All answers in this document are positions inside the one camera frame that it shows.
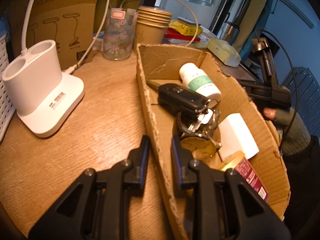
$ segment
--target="red label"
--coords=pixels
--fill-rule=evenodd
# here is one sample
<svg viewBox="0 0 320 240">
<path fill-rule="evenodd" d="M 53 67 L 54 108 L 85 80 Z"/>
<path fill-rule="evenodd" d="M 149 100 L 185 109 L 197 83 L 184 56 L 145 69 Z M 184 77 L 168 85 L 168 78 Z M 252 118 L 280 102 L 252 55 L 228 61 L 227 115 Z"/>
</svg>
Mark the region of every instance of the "red label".
<svg viewBox="0 0 320 240">
<path fill-rule="evenodd" d="M 113 19 L 124 19 L 125 11 L 113 10 L 111 12 L 111 18 Z"/>
<path fill-rule="evenodd" d="M 265 201 L 268 201 L 269 193 L 257 173 L 252 168 L 251 164 L 246 158 L 235 167 L 236 171 L 249 183 L 256 193 Z"/>
</svg>

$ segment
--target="sticker label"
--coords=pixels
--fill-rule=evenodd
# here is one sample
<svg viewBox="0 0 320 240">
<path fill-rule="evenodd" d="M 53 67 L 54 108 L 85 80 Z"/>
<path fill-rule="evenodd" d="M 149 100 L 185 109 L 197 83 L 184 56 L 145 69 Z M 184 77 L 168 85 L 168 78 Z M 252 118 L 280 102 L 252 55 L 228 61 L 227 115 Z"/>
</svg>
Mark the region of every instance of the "sticker label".
<svg viewBox="0 0 320 240">
<path fill-rule="evenodd" d="M 127 31 L 124 31 L 123 33 L 120 33 L 120 34 L 119 34 L 119 38 L 120 38 L 121 40 L 124 40 L 126 37 L 128 37 Z"/>
<path fill-rule="evenodd" d="M 85 50 L 77 52 L 77 54 L 76 54 L 77 55 L 77 60 L 80 60 L 84 54 L 85 54 Z"/>
<path fill-rule="evenodd" d="M 138 12 L 134 13 L 133 20 L 137 20 L 138 19 L 138 15 L 139 15 Z"/>
<path fill-rule="evenodd" d="M 278 133 L 279 142 L 281 142 L 282 141 L 282 136 L 283 136 L 283 129 L 278 129 L 277 128 L 277 133 Z"/>
<path fill-rule="evenodd" d="M 111 18 L 113 19 L 124 19 L 125 11 L 113 10 L 111 12 Z"/>
<path fill-rule="evenodd" d="M 114 45 L 114 46 L 112 46 L 111 50 L 112 50 L 112 51 L 118 51 L 118 50 L 119 50 L 119 47 L 116 46 L 116 45 Z"/>
<path fill-rule="evenodd" d="M 119 25 L 123 26 L 123 25 L 125 25 L 127 23 L 127 20 L 126 19 L 120 19 L 118 21 L 118 23 L 119 23 Z"/>
<path fill-rule="evenodd" d="M 188 86 L 192 91 L 196 91 L 199 87 L 206 84 L 213 84 L 213 82 L 208 76 L 198 76 L 193 79 Z"/>
<path fill-rule="evenodd" d="M 131 50 L 132 50 L 132 45 L 130 44 L 130 45 L 127 47 L 126 51 L 129 53 Z"/>
<path fill-rule="evenodd" d="M 66 93 L 64 92 L 60 92 L 60 94 L 58 94 L 56 96 L 56 98 L 50 103 L 50 107 L 52 109 L 56 109 L 57 106 L 62 102 L 62 100 L 66 97 Z"/>
</svg>

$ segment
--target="glass jar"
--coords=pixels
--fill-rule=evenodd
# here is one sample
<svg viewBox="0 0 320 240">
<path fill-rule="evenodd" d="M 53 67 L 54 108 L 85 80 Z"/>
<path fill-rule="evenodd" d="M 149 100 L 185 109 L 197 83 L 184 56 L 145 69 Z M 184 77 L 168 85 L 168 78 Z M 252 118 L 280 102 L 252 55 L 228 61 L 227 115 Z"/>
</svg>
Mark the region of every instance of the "glass jar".
<svg viewBox="0 0 320 240">
<path fill-rule="evenodd" d="M 108 11 L 103 41 L 103 56 L 125 60 L 132 53 L 138 13 L 135 9 L 112 8 Z"/>
</svg>

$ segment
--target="person's hand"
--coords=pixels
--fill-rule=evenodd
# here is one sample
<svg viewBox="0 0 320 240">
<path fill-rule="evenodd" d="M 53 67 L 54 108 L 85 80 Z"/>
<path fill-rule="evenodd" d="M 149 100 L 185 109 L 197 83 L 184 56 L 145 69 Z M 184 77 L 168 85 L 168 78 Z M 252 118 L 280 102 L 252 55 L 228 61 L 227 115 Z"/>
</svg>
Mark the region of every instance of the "person's hand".
<svg viewBox="0 0 320 240">
<path fill-rule="evenodd" d="M 272 108 L 263 109 L 265 117 L 269 118 L 276 127 L 283 128 L 283 134 L 285 134 L 290 125 L 293 113 L 293 108 L 290 108 L 290 111 Z M 310 140 L 310 134 L 297 113 L 289 132 L 283 141 L 281 150 L 285 155 L 298 153 L 309 145 Z"/>
</svg>

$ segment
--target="key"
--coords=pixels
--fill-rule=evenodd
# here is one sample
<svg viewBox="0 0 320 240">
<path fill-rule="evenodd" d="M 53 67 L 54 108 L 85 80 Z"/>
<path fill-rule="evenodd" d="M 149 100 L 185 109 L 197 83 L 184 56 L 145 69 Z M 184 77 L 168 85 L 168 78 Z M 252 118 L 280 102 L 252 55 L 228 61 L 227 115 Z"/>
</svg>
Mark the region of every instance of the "key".
<svg viewBox="0 0 320 240">
<path fill-rule="evenodd" d="M 202 124 L 207 124 L 212 119 L 212 114 L 212 110 L 207 109 L 207 113 L 199 115 L 197 120 L 189 125 L 188 130 L 192 133 L 196 132 Z"/>
<path fill-rule="evenodd" d="M 210 99 L 177 84 L 160 85 L 151 80 L 147 84 L 158 92 L 158 99 L 190 116 L 200 116 L 207 108 Z"/>
<path fill-rule="evenodd" d="M 203 126 L 202 133 L 208 135 L 209 137 L 212 137 L 214 131 L 218 127 L 219 117 L 220 117 L 220 111 L 218 109 L 212 109 L 212 115 L 209 121 L 207 122 L 207 124 Z"/>
</svg>

